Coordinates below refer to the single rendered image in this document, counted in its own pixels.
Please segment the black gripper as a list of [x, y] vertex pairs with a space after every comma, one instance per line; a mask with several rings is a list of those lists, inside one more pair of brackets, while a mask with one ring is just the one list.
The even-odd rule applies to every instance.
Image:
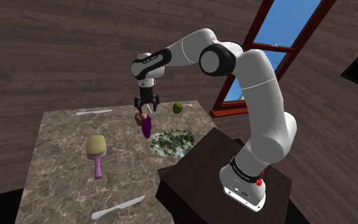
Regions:
[[159, 95], [153, 93], [153, 87], [140, 87], [140, 97], [136, 97], [134, 100], [134, 106], [137, 108], [138, 113], [142, 114], [142, 106], [151, 103], [153, 105], [153, 111], [160, 103]]

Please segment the brown rounded object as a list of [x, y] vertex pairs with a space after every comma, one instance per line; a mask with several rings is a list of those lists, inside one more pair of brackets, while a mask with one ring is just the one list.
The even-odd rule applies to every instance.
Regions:
[[146, 112], [142, 112], [142, 113], [137, 112], [137, 113], [135, 114], [136, 124], [137, 124], [138, 126], [142, 126], [142, 121], [147, 118], [147, 115], [148, 115], [148, 114], [147, 114]]

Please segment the plate of green salad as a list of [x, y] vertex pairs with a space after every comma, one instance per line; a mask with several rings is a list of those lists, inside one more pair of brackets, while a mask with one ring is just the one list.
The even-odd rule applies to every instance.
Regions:
[[190, 130], [164, 130], [152, 134], [149, 143], [159, 156], [182, 158], [194, 147], [195, 139]]

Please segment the silver table knife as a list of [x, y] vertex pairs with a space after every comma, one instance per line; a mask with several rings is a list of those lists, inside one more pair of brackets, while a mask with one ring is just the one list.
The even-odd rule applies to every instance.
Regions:
[[87, 115], [87, 114], [101, 114], [101, 113], [108, 113], [108, 112], [112, 112], [112, 110], [104, 109], [104, 110], [97, 110], [97, 111], [82, 111], [82, 112], [77, 112], [76, 115], [82, 116], [82, 115]]
[[101, 216], [104, 216], [105, 214], [107, 214], [107, 213], [109, 213], [111, 211], [114, 211], [114, 210], [117, 210], [117, 209], [124, 209], [126, 207], [132, 206], [132, 205], [142, 201], [144, 198], [145, 198], [145, 196], [143, 195], [141, 197], [137, 197], [135, 199], [132, 199], [132, 200], [126, 201], [124, 203], [118, 204], [117, 206], [111, 207], [109, 209], [104, 209], [104, 210], [101, 210], [101, 211], [94, 212], [91, 215], [91, 219], [96, 220], [96, 219], [99, 219]]

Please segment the purple brush with tan bristles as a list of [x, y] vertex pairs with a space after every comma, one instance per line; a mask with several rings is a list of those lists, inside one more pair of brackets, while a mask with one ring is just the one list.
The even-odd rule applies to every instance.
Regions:
[[86, 140], [86, 155], [88, 159], [95, 161], [95, 179], [100, 179], [102, 177], [100, 160], [106, 156], [106, 152], [106, 139], [103, 135], [90, 136]]

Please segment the dark robot stand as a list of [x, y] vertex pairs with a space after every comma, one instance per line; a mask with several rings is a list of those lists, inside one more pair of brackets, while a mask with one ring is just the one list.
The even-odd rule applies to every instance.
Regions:
[[212, 128], [176, 165], [159, 169], [156, 198], [175, 224], [295, 224], [301, 214], [290, 200], [292, 181], [272, 166], [265, 169], [266, 202], [252, 212], [229, 198], [220, 169], [241, 145]]

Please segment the purple handled knife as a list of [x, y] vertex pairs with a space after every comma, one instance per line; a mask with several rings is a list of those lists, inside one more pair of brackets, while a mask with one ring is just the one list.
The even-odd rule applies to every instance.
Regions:
[[151, 130], [152, 130], [152, 110], [149, 107], [149, 105], [146, 106], [147, 115], [145, 118], [142, 119], [142, 133], [144, 134], [144, 137], [148, 139], [151, 136]]

